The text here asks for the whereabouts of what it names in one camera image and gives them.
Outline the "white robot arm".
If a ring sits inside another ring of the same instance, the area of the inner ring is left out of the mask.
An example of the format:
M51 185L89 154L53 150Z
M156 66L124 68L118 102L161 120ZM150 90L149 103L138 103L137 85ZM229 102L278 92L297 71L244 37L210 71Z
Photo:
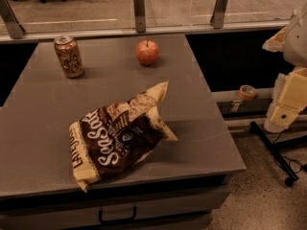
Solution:
M272 103L265 130L279 133L287 129L307 107L307 4L294 10L290 23L262 46L269 52L282 52L295 68L288 75L279 73L272 91Z

